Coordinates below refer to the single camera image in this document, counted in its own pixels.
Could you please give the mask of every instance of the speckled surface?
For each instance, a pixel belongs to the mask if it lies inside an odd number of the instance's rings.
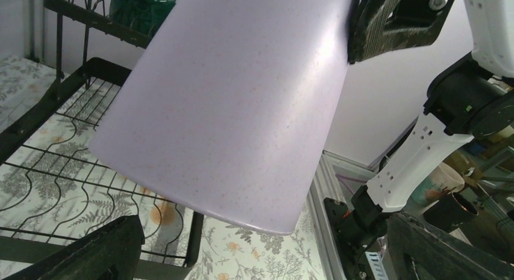
[[[90,150],[254,230],[294,231],[347,69],[350,0],[180,0]]]

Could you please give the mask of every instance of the green cup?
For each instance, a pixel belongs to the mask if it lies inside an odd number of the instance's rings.
[[[109,17],[153,37],[175,4],[176,0],[111,0]]]

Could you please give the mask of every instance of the cardboard box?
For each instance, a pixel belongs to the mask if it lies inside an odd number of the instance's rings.
[[[464,182],[475,188],[478,187],[477,180],[484,177],[484,173],[473,159],[458,150],[453,152],[443,162],[457,171],[464,178]]]

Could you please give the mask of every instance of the bolt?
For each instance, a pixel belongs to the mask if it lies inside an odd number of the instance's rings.
[[[443,9],[446,4],[448,4],[448,0],[430,0],[429,7],[434,11],[438,11]]]

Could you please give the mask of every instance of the black metal dish rack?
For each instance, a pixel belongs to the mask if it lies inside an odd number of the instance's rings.
[[[78,158],[77,156],[75,156],[75,153],[70,155],[56,153],[50,150],[49,148],[36,148],[30,144],[27,144],[27,140],[29,140],[29,138],[52,116],[59,116],[70,120],[72,124],[75,126],[75,131],[77,124],[86,124],[90,127],[96,128],[99,120],[102,118],[108,105],[110,105],[112,99],[114,99],[114,97],[116,96],[119,88],[123,85],[124,81],[130,74],[129,69],[113,64],[106,60],[100,58],[92,58],[89,60],[87,59],[88,36],[90,27],[97,28],[98,30],[103,31],[106,34],[116,36],[122,39],[123,41],[133,44],[137,47],[146,48],[151,38],[149,36],[143,35],[128,27],[124,27],[123,25],[117,24],[109,20],[105,10],[105,7],[107,6],[105,4],[105,0],[44,0],[44,5],[46,8],[58,14],[56,41],[56,79],[52,83],[48,91],[45,93],[45,95],[42,97],[42,99],[33,108],[31,108],[24,116],[17,120],[13,125],[11,125],[5,131],[0,133],[0,165],[3,164],[10,166],[11,168],[17,168],[20,172],[25,173],[25,176],[27,178],[29,178],[29,173],[37,173],[40,175],[43,174],[49,176],[49,178],[53,178],[55,185],[59,189],[60,196],[61,188],[59,187],[58,180],[73,180],[78,184],[82,184],[82,189],[84,189],[84,186],[99,186],[98,184],[90,180],[89,176],[85,177],[85,179],[67,178],[66,175],[62,174],[62,170],[66,167],[66,165],[69,162],[78,161],[81,165],[91,165],[92,168],[97,167],[104,168],[106,170],[108,169],[107,166],[102,165],[100,162],[98,162],[98,160],[92,162]],[[64,16],[85,24],[83,65],[65,79],[64,74],[62,72],[62,28]],[[112,98],[110,101],[104,101],[104,103],[101,103],[101,101],[105,97],[104,96],[103,98],[100,98],[100,102],[95,102],[99,99],[98,97],[95,98],[98,89],[95,90],[92,87],[90,87],[91,84],[95,81],[103,81],[101,82],[102,86],[108,89],[107,93],[111,93],[110,96]],[[63,105],[65,105],[65,103],[70,98],[72,98],[72,96],[75,96],[76,101],[71,103],[72,106],[70,106],[69,108],[63,108]],[[88,110],[88,112],[86,113],[85,107],[87,104],[91,103],[94,103],[93,109]],[[104,109],[98,110],[97,108],[99,107],[99,105],[106,105],[106,107]],[[99,116],[96,116],[95,119],[91,119],[92,113],[98,111]],[[9,158],[20,148],[27,148],[31,151],[39,152],[41,154],[39,160],[41,160],[43,156],[53,156],[54,158],[56,158],[56,161],[62,160],[62,162],[64,162],[64,165],[63,163],[61,163],[62,168],[59,168],[60,170],[57,170],[57,172],[49,172],[48,170],[45,171],[36,168],[36,164],[26,165],[11,163],[9,161]],[[109,192],[122,192],[126,193],[127,196],[132,198],[132,200],[134,196],[141,196],[143,198],[145,196],[150,196],[145,192],[137,191],[135,188],[133,190],[125,190],[113,187],[111,185],[101,187],[106,188],[107,194],[109,194]],[[31,190],[32,183],[30,183],[28,193],[25,197],[23,197],[14,205],[5,208],[4,210],[20,204],[23,200],[25,200],[25,198],[28,196]],[[152,197],[152,200],[154,205],[156,205],[156,202],[172,204],[172,202],[164,198],[160,198],[160,196],[158,195],[154,195]],[[43,211],[41,215],[48,213],[50,210],[51,209]],[[187,243],[187,252],[185,256],[174,256],[168,255],[166,252],[155,253],[143,250],[142,253],[148,253],[152,256],[159,257],[159,262],[139,260],[135,277],[155,280],[170,278],[174,279],[173,277],[176,277],[177,279],[184,279],[198,259],[203,218],[203,215],[197,212],[193,213],[189,241]],[[78,240],[78,238],[57,235],[55,234],[55,230],[53,233],[40,233],[24,230],[21,225],[18,228],[0,227],[0,230],[9,231],[13,233],[11,237],[0,236],[0,247],[2,247],[0,248],[0,259],[16,262],[34,263],[63,248],[62,245],[49,243],[50,239],[62,239],[63,241],[68,242]],[[48,237],[48,240],[46,240],[46,242],[41,242],[19,239],[14,237],[15,234],[20,233],[45,236]],[[169,259],[174,259],[172,261],[173,263],[181,263],[181,265],[169,264],[170,261],[167,261]]]

